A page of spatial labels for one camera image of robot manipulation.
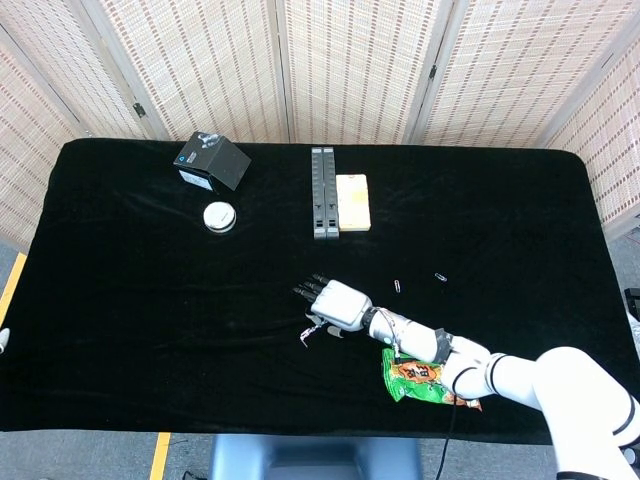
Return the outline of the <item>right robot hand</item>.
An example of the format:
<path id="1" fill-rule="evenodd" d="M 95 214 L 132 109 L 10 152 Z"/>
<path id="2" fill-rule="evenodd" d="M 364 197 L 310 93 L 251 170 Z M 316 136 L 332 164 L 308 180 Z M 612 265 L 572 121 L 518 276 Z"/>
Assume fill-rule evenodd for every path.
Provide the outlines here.
<path id="1" fill-rule="evenodd" d="M 366 314 L 373 308 L 371 299 L 364 293 L 320 274 L 312 274 L 292 292 L 309 303 L 307 317 L 313 322 L 312 326 L 325 322 L 324 327 L 340 332 L 361 331 Z"/>

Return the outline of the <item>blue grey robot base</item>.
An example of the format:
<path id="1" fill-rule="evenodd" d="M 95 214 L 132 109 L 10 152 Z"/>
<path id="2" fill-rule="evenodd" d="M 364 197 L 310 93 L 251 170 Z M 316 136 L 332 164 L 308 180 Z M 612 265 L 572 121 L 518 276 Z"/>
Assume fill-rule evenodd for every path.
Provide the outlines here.
<path id="1" fill-rule="evenodd" d="M 416 439 L 219 434 L 209 480 L 422 480 Z"/>

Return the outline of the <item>yellow floor tape strip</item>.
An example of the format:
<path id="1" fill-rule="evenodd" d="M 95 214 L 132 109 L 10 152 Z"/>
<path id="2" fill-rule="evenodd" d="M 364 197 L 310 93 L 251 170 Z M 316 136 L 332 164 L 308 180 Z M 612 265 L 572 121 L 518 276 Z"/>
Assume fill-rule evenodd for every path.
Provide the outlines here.
<path id="1" fill-rule="evenodd" d="M 27 256 L 24 253 L 17 254 L 13 267 L 6 281 L 2 296 L 0 297 L 0 327 L 3 326 L 4 319 L 7 315 L 11 300 L 19 283 L 26 260 Z"/>
<path id="2" fill-rule="evenodd" d="M 163 480 L 170 439 L 171 434 L 169 432 L 158 433 L 149 473 L 149 480 Z"/>

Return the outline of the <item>beige rectangular block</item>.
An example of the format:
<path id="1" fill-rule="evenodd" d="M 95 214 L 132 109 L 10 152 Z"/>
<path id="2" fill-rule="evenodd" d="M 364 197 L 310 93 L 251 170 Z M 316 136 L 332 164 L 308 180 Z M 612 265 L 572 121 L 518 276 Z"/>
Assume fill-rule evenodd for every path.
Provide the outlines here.
<path id="1" fill-rule="evenodd" d="M 337 175 L 336 189 L 340 231 L 369 231 L 371 214 L 367 177 L 364 174 Z"/>

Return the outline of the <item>green snack bag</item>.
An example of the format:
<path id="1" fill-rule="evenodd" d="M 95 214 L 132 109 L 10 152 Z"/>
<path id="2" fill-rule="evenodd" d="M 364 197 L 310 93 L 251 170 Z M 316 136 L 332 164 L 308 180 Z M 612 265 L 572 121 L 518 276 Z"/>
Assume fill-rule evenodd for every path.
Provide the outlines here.
<path id="1" fill-rule="evenodd" d="M 403 398 L 411 398 L 434 404 L 482 410 L 479 400 L 455 397 L 443 385 L 441 364 L 417 360 L 403 353 L 396 355 L 393 349 L 384 348 L 381 368 L 387 392 L 396 402 Z"/>

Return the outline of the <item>grey long stapler bar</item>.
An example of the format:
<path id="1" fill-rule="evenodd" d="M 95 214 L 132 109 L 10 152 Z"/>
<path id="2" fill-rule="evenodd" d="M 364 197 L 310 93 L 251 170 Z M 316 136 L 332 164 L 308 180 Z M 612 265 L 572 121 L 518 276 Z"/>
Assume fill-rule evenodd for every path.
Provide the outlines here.
<path id="1" fill-rule="evenodd" d="M 314 239 L 337 240 L 339 214 L 333 147 L 311 148 L 311 188 Z"/>

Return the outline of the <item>black velvet tablecloth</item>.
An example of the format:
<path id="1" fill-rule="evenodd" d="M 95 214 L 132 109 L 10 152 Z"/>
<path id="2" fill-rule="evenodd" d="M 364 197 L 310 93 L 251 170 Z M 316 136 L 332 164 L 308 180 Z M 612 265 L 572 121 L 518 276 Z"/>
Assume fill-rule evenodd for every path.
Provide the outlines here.
<path id="1" fill-rule="evenodd" d="M 183 181 L 178 142 L 65 144 L 5 318 L 0 431 L 399 434 L 545 444 L 543 416 L 394 401 L 381 345 L 313 334 L 292 292 L 312 274 L 495 352 L 584 350 L 640 399 L 636 353 L 586 169 L 558 150 L 339 146 L 364 174 L 371 228 L 312 232 L 307 145 L 243 144 L 215 200 Z M 441 282 L 434 273 L 447 277 Z M 396 293 L 394 280 L 401 283 Z"/>

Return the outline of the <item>black cardboard box open lid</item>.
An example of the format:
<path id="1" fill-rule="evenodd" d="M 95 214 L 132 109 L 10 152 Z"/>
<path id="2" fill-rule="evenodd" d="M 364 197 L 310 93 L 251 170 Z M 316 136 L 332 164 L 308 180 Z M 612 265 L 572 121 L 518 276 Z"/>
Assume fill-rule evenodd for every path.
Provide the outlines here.
<path id="1" fill-rule="evenodd" d="M 235 191 L 250 164 L 224 135 L 206 132 L 194 132 L 173 162 L 185 182 L 213 192 L 220 185 Z"/>

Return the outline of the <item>woven bamboo screen panel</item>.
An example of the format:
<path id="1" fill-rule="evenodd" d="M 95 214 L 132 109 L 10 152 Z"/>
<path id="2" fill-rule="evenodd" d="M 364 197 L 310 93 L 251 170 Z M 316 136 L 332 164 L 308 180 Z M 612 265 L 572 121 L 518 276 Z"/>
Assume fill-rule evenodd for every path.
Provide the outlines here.
<path id="1" fill-rule="evenodd" d="M 530 147 L 640 0 L 453 0 L 413 142 Z"/>
<path id="2" fill-rule="evenodd" d="M 78 122 L 0 24 L 0 240 L 29 250 L 49 177 Z"/>
<path id="3" fill-rule="evenodd" d="M 289 139 L 274 0 L 80 0 L 156 138 Z"/>
<path id="4" fill-rule="evenodd" d="M 149 137 L 113 62 L 81 20 L 75 0 L 0 0 L 0 26 L 87 133 Z"/>
<path id="5" fill-rule="evenodd" d="M 275 0 L 290 138 L 408 140 L 455 0 Z"/>
<path id="6" fill-rule="evenodd" d="M 582 160 L 607 238 L 640 228 L 640 37 L 591 88 L 549 147 Z"/>

